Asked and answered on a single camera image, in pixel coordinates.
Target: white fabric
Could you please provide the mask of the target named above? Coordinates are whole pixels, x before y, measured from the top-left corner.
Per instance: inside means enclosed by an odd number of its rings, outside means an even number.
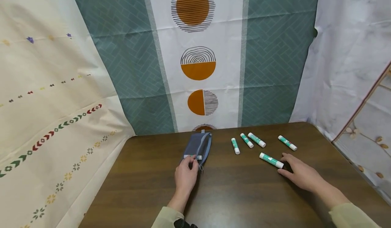
[[[209,0],[209,15],[213,22],[207,26],[206,19],[203,24],[206,23],[207,28],[202,32],[181,30],[183,22],[174,21],[172,7],[175,8],[175,4],[172,6],[172,2],[176,0],[151,0],[151,5],[178,131],[191,131],[204,124],[216,128],[237,127],[243,0]],[[209,77],[194,80],[182,71],[180,58],[186,50],[200,46],[214,53],[216,68]],[[193,64],[201,62],[195,59]],[[204,100],[194,100],[190,104],[203,104],[208,117],[190,109],[188,99],[197,90],[203,90]],[[221,106],[213,108],[216,105],[209,104],[208,99],[217,99]]]
[[[0,0],[0,26],[1,227],[77,227],[134,131],[74,0]]]
[[[391,146],[391,91],[377,87],[355,112],[391,60],[390,19],[391,0],[318,1],[318,35],[290,120],[311,122],[334,140],[354,116],[362,134],[354,140],[345,131],[335,144],[376,186],[391,180],[391,152],[380,146]],[[391,86],[389,78],[381,83]],[[379,136],[383,140],[376,143]]]

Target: right hand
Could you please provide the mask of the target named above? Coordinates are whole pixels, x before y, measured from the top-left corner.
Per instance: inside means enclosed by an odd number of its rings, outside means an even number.
[[[282,154],[281,162],[288,162],[293,170],[293,173],[284,169],[278,169],[278,173],[290,179],[295,185],[309,192],[315,192],[319,186],[322,186],[326,181],[312,167],[303,163],[300,159],[291,154]]]
[[[198,161],[195,160],[195,155],[187,156],[182,160],[179,166],[175,169],[175,185],[176,191],[181,194],[190,194],[197,181]]]

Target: glue stick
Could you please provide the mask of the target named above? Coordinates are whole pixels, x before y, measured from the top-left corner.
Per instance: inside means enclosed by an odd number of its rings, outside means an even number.
[[[282,135],[278,136],[278,139],[284,143],[285,145],[287,145],[290,149],[296,151],[297,150],[297,146],[293,145],[290,141],[288,141],[286,138],[283,138]]]
[[[183,155],[183,158],[187,158],[188,156],[192,157],[193,155]],[[197,160],[202,160],[202,156],[198,155]]]
[[[256,137],[253,133],[249,133],[248,134],[248,137],[250,137],[250,139],[252,139],[253,141],[255,141],[258,145],[260,145],[261,147],[265,147],[266,146],[266,143],[264,141],[262,141],[260,138]]]
[[[274,158],[272,158],[272,157],[270,157],[270,156],[268,156],[268,155],[266,155],[264,153],[261,153],[259,155],[259,158],[262,159],[262,160],[267,161],[270,164],[273,164],[274,166],[276,166],[279,169],[282,169],[282,167],[284,166],[284,164],[281,163],[280,161],[278,161],[278,160],[276,160],[276,159],[274,159]]]
[[[254,144],[245,136],[244,133],[240,134],[240,137],[244,140],[244,142],[248,145],[249,148],[253,148]]]
[[[238,147],[238,144],[236,143],[236,140],[235,138],[232,138],[231,139],[231,142],[232,142],[232,145],[234,146],[234,150],[235,150],[235,154],[240,154],[240,151],[239,151],[239,147]]]

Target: striped circle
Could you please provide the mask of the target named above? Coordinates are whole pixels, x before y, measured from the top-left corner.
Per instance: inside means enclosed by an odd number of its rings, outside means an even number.
[[[216,68],[216,58],[213,51],[207,47],[188,48],[181,57],[183,73],[193,80],[209,78]]]
[[[213,0],[171,0],[171,14],[180,29],[201,32],[213,19],[216,4]]]
[[[210,124],[207,124],[207,123],[203,123],[203,124],[198,125],[195,128],[193,128],[192,131],[213,130],[213,129],[217,129],[217,128],[214,127],[213,125],[210,125]]]
[[[199,89],[187,99],[189,109],[197,115],[212,115],[218,108],[218,97],[208,90]]]

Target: green label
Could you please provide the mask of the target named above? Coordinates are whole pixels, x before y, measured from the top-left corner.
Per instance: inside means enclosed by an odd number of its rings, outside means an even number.
[[[245,143],[249,143],[249,139],[247,137],[245,137],[245,135],[242,135],[241,137]]]
[[[291,145],[291,142],[288,141],[286,138],[281,137],[280,140],[282,141],[282,143],[284,143],[284,144],[287,145],[287,146],[290,146],[290,145]]]
[[[231,142],[234,148],[238,148],[238,144],[236,143],[236,140],[231,140]]]
[[[251,138],[253,141],[255,141],[257,144],[259,144],[260,141],[261,141],[261,139],[258,138],[258,137],[256,137],[255,135],[251,135],[250,138]]]
[[[274,158],[264,154],[263,157],[262,157],[263,160],[267,161],[268,163],[271,163],[273,164],[274,166],[277,164],[277,160],[275,160]]]

